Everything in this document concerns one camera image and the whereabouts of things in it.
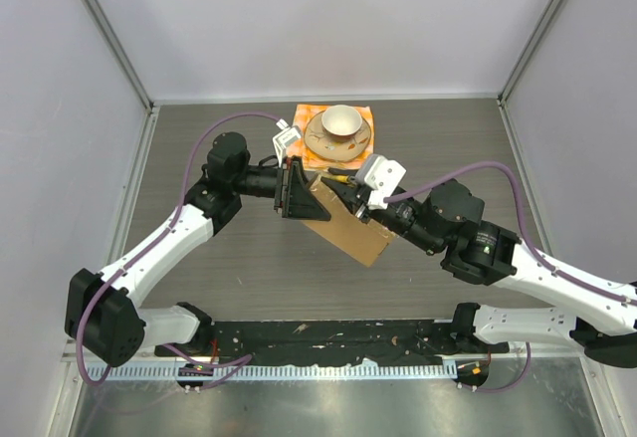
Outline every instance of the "orange cloth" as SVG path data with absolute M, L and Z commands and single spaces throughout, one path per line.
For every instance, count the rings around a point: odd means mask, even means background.
M 295 112 L 294 125 L 296 125 L 301 133 L 305 136 L 306 128 L 310 120 L 314 118 L 317 113 L 320 113 L 330 106 L 311 106 L 307 104 L 298 104 L 297 111 Z M 367 147 L 357 158 L 350 161 L 332 161 L 326 160 L 309 148 L 306 147 L 303 139 L 297 140 L 294 144 L 288 147 L 288 156 L 300 156 L 303 159 L 303 167 L 305 170 L 322 170 L 325 171 L 330 167 L 342 168 L 345 170 L 355 170 L 360 168 L 363 161 L 374 152 L 374 118 L 371 115 L 371 109 L 369 107 L 354 107 L 360 113 L 360 116 L 369 124 L 371 129 L 371 138 Z

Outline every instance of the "metal frame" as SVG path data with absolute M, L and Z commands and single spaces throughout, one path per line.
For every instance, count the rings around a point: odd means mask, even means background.
M 182 381 L 211 381 L 224 377 L 234 367 L 215 370 L 214 376 L 180 376 L 179 369 L 185 364 L 180 358 L 147 359 L 128 362 L 122 367 L 113 369 L 108 380 L 118 381 L 153 381 L 176 378 Z M 98 378 L 106 369 L 103 362 L 88 365 L 87 371 L 92 378 Z M 458 377 L 456 361 L 445 359 L 441 364 L 410 366 L 379 366 L 371 360 L 364 360 L 359 365 L 342 367 L 296 367 L 294 365 L 263 366 L 249 365 L 243 367 L 233 376 L 233 381 L 322 381 L 322 380 L 397 380 L 397 379 L 455 379 Z
M 449 320 L 440 320 L 441 323 L 448 323 Z M 491 359 L 507 359 L 512 355 L 525 353 L 527 351 L 527 344 L 521 341 L 510 342 L 510 351 L 502 354 L 493 354 Z M 141 348 L 136 355 L 134 355 L 129 362 L 133 361 L 157 361 L 163 359 L 175 359 L 175 357 L 157 357 L 154 354 L 154 347 Z M 531 351 L 533 357 L 537 358 L 558 358 L 558 357 L 581 357 L 581 352 L 573 349 L 568 345 L 554 345 L 537 342 L 531 345 Z M 86 362 L 104 363 L 99 357 L 94 355 L 89 350 L 85 350 L 84 353 Z M 486 354 L 461 354 L 448 356 L 449 359 L 454 360 L 480 360 L 487 357 Z M 76 361 L 76 345 L 74 341 L 69 341 L 65 345 L 62 362 L 74 363 Z
M 347 101 L 347 100 L 403 100 L 403 99 L 497 99 L 505 124 L 505 129 L 509 136 L 510 143 L 513 148 L 514 157 L 518 165 L 518 169 L 522 176 L 523 185 L 525 187 L 527 196 L 531 205 L 531 212 L 537 229 L 540 234 L 540 240 L 545 250 L 551 252 L 550 236 L 546 228 L 542 224 L 541 216 L 545 214 L 541 210 L 541 204 L 536 200 L 533 190 L 534 184 L 532 179 L 527 174 L 528 167 L 526 166 L 524 151 L 521 150 L 520 141 L 518 140 L 517 133 L 514 125 L 510 119 L 510 113 L 508 110 L 507 100 L 511 96 L 518 81 L 523 75 L 525 69 L 529 65 L 532 57 L 537 51 L 541 41 L 544 39 L 546 33 L 550 29 L 551 24 L 555 21 L 561 7 L 566 0 L 549 0 L 545 7 L 540 20 L 537 22 L 528 42 L 526 43 L 523 52 L 521 53 L 516 65 L 514 66 L 506 85 L 499 95 L 495 94 L 422 94 L 422 95 L 381 95 L 381 96 L 367 96 L 367 95 L 352 95 L 352 96 L 326 96 L 326 97 L 311 97 L 311 98 L 299 98 L 299 97 L 280 97 L 280 98 L 249 98 L 249 99 L 232 99 L 232 100 L 218 100 L 218 101 L 206 101 L 197 102 L 197 104 L 227 104 L 227 103 L 249 103 L 249 102 L 289 102 L 299 100 L 324 101 Z M 154 103 L 149 97 L 143 83 L 141 82 L 138 74 L 136 73 L 130 59 L 128 58 L 121 42 L 117 38 L 117 35 L 112 28 L 104 10 L 102 9 L 98 0 L 83 0 L 87 6 L 90 14 L 94 18 L 94 21 L 100 30 L 101 34 L 106 40 L 109 48 L 111 49 L 114 58 L 119 63 L 124 72 L 126 78 L 130 82 L 131 86 L 135 90 L 139 97 L 139 100 L 148 111 L 146 123 L 144 124 L 138 147 L 137 153 L 132 166 L 131 174 L 127 185 L 125 185 L 125 193 L 122 197 L 122 201 L 118 209 L 118 219 L 113 231 L 113 240 L 110 250 L 108 251 L 106 261 L 111 262 L 115 258 L 121 255 L 125 246 L 130 221 L 134 211 L 137 193 L 141 183 L 143 170 L 145 167 L 146 159 L 150 149 L 150 144 L 156 121 L 158 118 L 159 109 L 154 107 Z M 179 104 L 193 104 L 193 101 L 158 101 L 158 105 L 179 105 Z M 551 346 L 546 350 L 536 349 L 538 346 L 533 347 L 533 357 L 558 357 L 564 355 L 573 355 L 571 349 L 559 349 Z M 49 437 L 62 437 L 67 436 L 75 415 L 78 400 L 81 394 L 81 382 L 77 367 L 75 365 L 74 352 L 75 349 L 71 345 L 67 345 L 67 352 L 65 353 L 59 369 L 59 380 L 61 381 L 61 392 L 59 394 L 57 406 L 51 418 L 51 427 Z M 498 356 L 501 358 L 511 357 L 510 354 Z M 156 357 L 148 355 L 146 352 L 141 352 L 135 357 L 137 360 L 146 361 L 146 365 L 150 364 L 150 360 L 156 361 Z M 87 361 L 93 361 L 93 357 L 90 354 L 87 356 Z M 602 423 L 604 432 L 607 435 L 630 435 L 627 431 L 625 422 L 621 421 L 622 416 L 618 414 L 617 403 L 613 395 L 612 386 L 609 384 L 605 374 L 603 366 L 592 362 L 585 357 L 581 357 L 581 364 L 586 375 L 588 387 L 593 397 L 595 407 Z
M 135 209 L 135 203 L 137 202 L 137 195 L 139 194 L 139 187 L 141 186 L 141 179 L 143 178 L 143 172 L 146 167 L 146 160 L 150 152 L 150 145 L 152 144 L 152 137 L 155 133 L 158 117 L 159 108 L 153 108 L 146 116 L 137 143 L 137 152 L 132 163 L 130 176 L 128 177 L 127 184 L 124 186 L 125 192 L 117 209 L 117 222 L 113 231 L 110 250 L 106 256 L 105 265 L 118 259 L 124 252 L 130 222 L 132 221 L 132 214 Z
M 533 30 L 533 32 L 531 33 L 531 36 L 529 37 L 529 40 L 525 44 L 525 47 L 523 48 L 523 51 L 520 54 L 520 57 L 518 58 L 516 65 L 511 71 L 511 74 L 509 75 L 509 78 L 507 79 L 507 82 L 505 84 L 505 87 L 502 90 L 502 93 L 499 96 L 499 100 L 501 102 L 505 103 L 507 99 L 511 96 L 511 93 L 516 87 L 518 80 L 520 79 L 525 69 L 527 68 L 527 65 L 529 64 L 532 56 L 537 50 L 537 47 L 539 46 L 540 42 L 546 35 L 546 32 L 548 32 L 548 29 L 550 28 L 551 24 L 554 22 L 555 18 L 557 17 L 557 14 L 559 13 L 562 6 L 564 5 L 564 2 L 565 0 L 548 0 L 548 4 L 546 5 L 543 12 L 541 13 L 541 16 L 539 17 L 539 21 L 537 21 L 537 24 L 535 25 L 535 29 Z
M 110 24 L 108 17 L 106 16 L 104 10 L 102 9 L 100 2 L 98 0 L 82 0 L 82 1 L 87 6 L 87 9 L 89 10 L 91 17 L 94 19 L 96 26 L 98 26 L 100 33 L 102 34 L 106 43 L 108 44 L 108 47 L 112 51 L 112 54 L 114 55 L 115 60 L 117 61 L 122 71 L 126 75 L 126 78 L 130 82 L 130 85 L 137 93 L 139 100 L 143 104 L 146 111 L 150 112 L 152 110 L 152 100 L 150 99 L 148 92 L 144 88 L 143 83 L 141 82 L 141 79 L 139 78 L 139 75 L 137 74 L 134 67 L 132 66 L 132 63 L 130 59 L 128 58 L 128 55 L 126 54 L 123 46 L 121 45 L 121 42 L 119 41 L 119 38 L 117 37 L 117 34 L 112 28 L 112 25 Z
M 543 39 L 546 37 L 551 25 L 555 22 L 565 3 L 566 0 L 549 0 L 531 34 L 531 37 L 514 66 L 507 83 L 498 97 L 500 113 L 505 125 L 505 130 L 509 136 L 509 142 L 511 143 L 514 152 L 514 158 L 516 160 L 518 170 L 520 171 L 525 192 L 529 198 L 531 213 L 537 226 L 541 244 L 543 248 L 553 256 L 555 254 L 554 241 L 551 239 L 550 232 L 543 224 L 541 218 L 542 216 L 546 216 L 546 213 L 542 209 L 541 202 L 537 200 L 536 195 L 533 192 L 536 189 L 536 186 L 532 177 L 527 172 L 530 168 L 527 166 L 525 154 L 522 150 L 515 125 L 511 120 L 508 100 L 512 96 L 520 78 L 531 63 L 532 58 L 539 49 Z M 623 416 L 620 413 L 621 407 L 618 405 L 619 403 L 615 397 L 615 393 L 613 392 L 612 383 L 609 382 L 608 377 L 606 376 L 605 367 L 598 362 L 588 359 L 581 353 L 580 361 L 582 370 L 586 377 L 586 383 L 593 399 L 593 404 L 597 410 L 605 435 L 613 437 L 633 435 L 632 430 L 629 428 L 631 425 L 629 419 L 627 416 Z
M 328 96 L 284 96 L 284 97 L 240 97 L 226 99 L 204 100 L 157 100 L 156 106 L 208 106 L 216 104 L 277 104 L 284 102 L 370 102 L 370 101 L 424 101 L 424 100 L 449 100 L 449 99 L 497 99 L 497 93 L 474 94 L 348 94 Z

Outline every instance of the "white wall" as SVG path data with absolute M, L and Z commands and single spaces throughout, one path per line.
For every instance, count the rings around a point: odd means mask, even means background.
M 548 0 L 100 0 L 154 99 L 498 93 Z
M 0 422 L 45 435 L 69 279 L 104 263 L 144 113 L 80 0 L 0 0 Z
M 560 259 L 637 281 L 637 0 L 568 0 L 510 101 Z M 611 371 L 637 435 L 637 371 Z

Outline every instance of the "table surface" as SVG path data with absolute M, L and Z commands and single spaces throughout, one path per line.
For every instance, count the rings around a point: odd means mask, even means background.
M 498 160 L 515 167 L 495 100 L 350 104 L 371 106 L 375 151 L 407 168 L 401 183 L 405 188 L 479 160 Z M 295 106 L 162 107 L 126 249 L 169 215 L 178 198 L 189 150 L 213 121 L 248 109 L 292 120 Z M 229 130 L 246 136 L 253 162 L 273 153 L 271 138 L 277 129 L 268 120 L 242 118 L 220 128 Z M 199 177 L 210 142 L 197 154 L 190 183 Z M 485 219 L 518 231 L 504 175 L 484 170 L 460 181 L 486 201 Z M 440 256 L 427 257 L 399 238 L 372 268 L 365 268 L 302 223 L 281 219 L 272 208 L 268 200 L 243 198 L 243 208 L 232 222 L 182 260 L 151 292 L 144 306 L 167 307 L 186 301 L 216 320 L 448 318 L 462 302 L 508 308 L 543 306 L 522 294 L 462 283 L 440 269 Z M 526 216 L 538 245 L 528 208 Z

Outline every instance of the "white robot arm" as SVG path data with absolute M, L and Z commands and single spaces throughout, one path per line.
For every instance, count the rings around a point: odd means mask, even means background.
M 196 354 L 209 344 L 212 320 L 197 308 L 179 303 L 168 309 L 146 310 L 141 305 L 181 259 L 234 217 L 241 208 L 241 195 L 274 199 L 275 209 L 284 218 L 331 218 L 310 193 L 301 160 L 283 160 L 281 146 L 277 164 L 266 166 L 262 160 L 253 166 L 248 164 L 250 154 L 242 135 L 225 133 L 214 143 L 203 176 L 190 188 L 182 207 L 116 262 L 95 274 L 81 270 L 71 280 L 65 331 L 76 337 L 89 300 L 109 277 L 121 273 L 100 299 L 84 333 L 85 347 L 111 366 L 124 364 L 141 347 L 178 343 Z M 405 192 L 397 184 L 404 172 L 398 163 L 372 155 L 355 179 L 324 182 L 357 218 L 379 222 L 429 256 L 446 252 L 441 265 L 456 278 L 518 291 L 555 305 L 511 310 L 460 304 L 450 324 L 450 335 L 459 343 L 453 352 L 463 351 L 462 342 L 467 341 L 470 349 L 520 340 L 567 343 L 583 346 L 589 357 L 602 363 L 637 367 L 634 286 L 598 278 L 543 256 L 554 268 L 586 285 L 578 286 L 539 263 L 515 233 L 482 220 L 484 202 L 455 180 L 433 186 L 423 203 L 401 198 Z M 176 212 L 177 221 L 173 219 Z M 156 246 L 138 257 L 165 233 Z

